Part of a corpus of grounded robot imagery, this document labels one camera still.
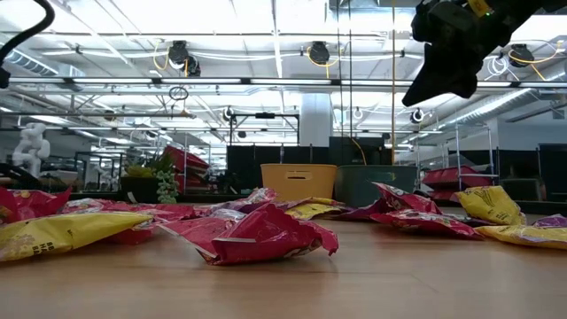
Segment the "green plant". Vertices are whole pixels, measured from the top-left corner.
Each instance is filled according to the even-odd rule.
[[[150,167],[142,167],[141,165],[130,165],[126,168],[126,174],[128,174],[128,177],[154,177],[153,171]]]

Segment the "table surface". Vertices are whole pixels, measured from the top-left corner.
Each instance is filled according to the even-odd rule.
[[[561,318],[567,252],[419,237],[371,222],[285,261],[215,267],[165,232],[0,264],[0,318]]]

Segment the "snack bag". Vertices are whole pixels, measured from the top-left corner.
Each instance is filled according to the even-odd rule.
[[[338,249],[334,233],[311,222],[300,222],[273,204],[253,211],[240,222],[206,217],[161,227],[195,245],[211,265],[292,257],[320,246],[329,255]]]
[[[0,228],[0,261],[42,253],[65,253],[151,219],[132,213],[63,214]]]
[[[49,194],[43,191],[8,191],[0,187],[0,223],[56,214],[70,195],[71,188],[60,194]]]
[[[561,214],[555,214],[549,217],[543,217],[537,220],[533,227],[558,227],[567,228],[567,217],[563,217]]]
[[[525,225],[525,216],[501,186],[473,187],[458,192],[467,214],[497,225]]]
[[[387,214],[373,214],[370,218],[401,230],[419,231],[431,235],[466,237],[468,239],[482,238],[471,226],[434,213],[422,213],[408,209]]]
[[[511,244],[567,249],[566,228],[538,228],[512,225],[479,227],[476,231],[485,236]]]
[[[435,202],[430,199],[406,193],[405,191],[383,183],[374,184],[393,211],[414,209],[423,213],[441,214],[441,210],[437,207]]]
[[[345,204],[326,198],[308,198],[298,202],[277,203],[277,208],[302,221],[308,221],[319,214],[341,212]]]
[[[351,212],[342,213],[335,217],[335,219],[341,221],[370,221],[370,216],[372,214],[385,214],[391,212],[392,209],[386,203],[384,198],[381,198],[374,202],[374,204],[353,209]]]

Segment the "ceiling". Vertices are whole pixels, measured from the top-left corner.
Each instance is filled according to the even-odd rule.
[[[173,40],[186,40],[188,50],[201,65],[201,77],[252,77],[325,79],[325,67],[316,66],[303,54],[312,41],[325,41],[331,60],[342,59],[329,67],[331,79],[357,80],[412,80],[423,63],[423,44],[411,39],[410,23],[415,1],[399,1],[397,18],[392,24],[390,2],[351,0],[354,7],[349,21],[345,9],[339,10],[339,19],[326,11],[328,0],[50,0],[55,6],[56,19],[43,33],[25,42],[18,49],[48,66],[73,66],[88,77],[178,77],[178,70],[166,66],[164,55]],[[0,41],[6,42],[21,30],[31,27],[43,17],[43,10],[33,1],[3,0],[0,12]],[[397,40],[392,39],[396,27]],[[536,58],[553,56],[557,41],[567,36],[564,16],[536,15],[528,20],[513,37],[512,43],[526,43]],[[397,58],[392,62],[392,50]],[[538,65],[544,74],[547,69],[563,63],[561,51],[555,58]],[[17,66],[6,66],[14,76],[37,76]],[[514,81],[537,79],[530,67],[502,68],[494,65],[493,58],[485,61],[478,73],[480,81]],[[86,85],[88,89],[111,91],[109,87]],[[35,90],[29,94],[44,94],[44,98],[57,105],[70,107],[71,98],[83,104],[81,112],[116,110],[129,113],[164,112],[169,97],[148,94],[81,94],[61,91],[49,86],[20,86]],[[192,86],[185,101],[167,104],[169,112],[185,110],[197,118],[152,118],[147,121],[154,127],[164,128],[222,128],[221,112],[231,105],[238,113],[298,113],[303,88],[258,87],[227,89],[215,94],[214,86]],[[404,93],[387,91],[360,91],[348,86],[329,91],[336,109],[335,127],[340,126],[341,109],[346,112],[344,125],[350,128],[350,105],[361,111],[353,119],[360,129],[389,129],[392,125],[392,102],[397,128],[413,128],[409,112],[402,103]],[[480,92],[472,99],[453,95],[436,97],[418,107],[430,113],[428,126],[443,121],[467,105],[489,95]],[[127,126],[119,122],[94,120],[91,125]],[[281,119],[266,121],[251,118],[242,128],[292,128]],[[219,132],[191,133],[207,144],[223,144],[227,134]],[[293,143],[296,137],[285,132],[262,132],[248,136],[246,142]]]

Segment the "yellow cable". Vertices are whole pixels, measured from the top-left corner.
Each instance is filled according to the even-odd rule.
[[[169,47],[167,47],[166,53],[166,64],[162,67],[158,65],[158,60],[156,59],[156,53],[158,53],[159,43],[156,43],[156,48],[153,51],[153,65],[155,65],[159,70],[165,71],[167,69],[167,62],[169,62]]]
[[[309,53],[311,53],[311,47],[308,47],[308,48],[307,48],[307,58],[309,59],[309,61],[311,61],[311,63],[313,63],[313,64],[316,65],[316,66],[327,67],[327,68],[328,68],[329,66],[334,66],[334,65],[337,64],[337,62],[339,62],[339,60],[340,60],[340,55],[341,55],[342,51],[343,51],[343,49],[338,50],[338,58],[337,58],[335,61],[333,61],[333,63],[331,63],[331,64],[320,65],[320,64],[318,64],[317,62],[313,61],[313,59],[311,58],[311,56],[310,56],[310,54],[309,54]]]
[[[535,67],[535,65],[530,65],[530,66],[532,66],[533,71],[535,71],[535,73],[540,76],[541,80],[547,81],[547,79],[546,79],[545,77],[543,77],[543,75],[541,74],[540,70],[538,70],[538,68]]]
[[[364,166],[367,166],[368,164],[366,163],[366,156],[364,155],[364,151],[362,150],[361,146],[352,137],[351,137],[351,141],[353,141],[354,145],[356,145],[356,147],[358,147],[358,149],[361,150],[362,162],[364,162]]]
[[[557,54],[559,53],[559,48],[561,47],[561,44],[562,44],[562,43],[563,43],[563,41],[558,41],[558,42],[557,42],[557,50],[555,50],[555,53],[554,53],[551,57],[549,57],[549,58],[543,58],[543,59],[539,59],[539,60],[535,60],[535,61],[523,60],[523,59],[515,58],[515,57],[512,56],[512,52],[514,52],[514,50],[510,50],[510,51],[508,52],[508,56],[509,56],[511,59],[513,59],[513,60],[515,60],[515,61],[518,61],[518,62],[521,62],[521,63],[526,63],[526,64],[530,64],[530,65],[539,64],[539,63],[547,62],[547,61],[549,61],[549,60],[552,59],[552,58],[555,58],[555,57],[557,56]]]

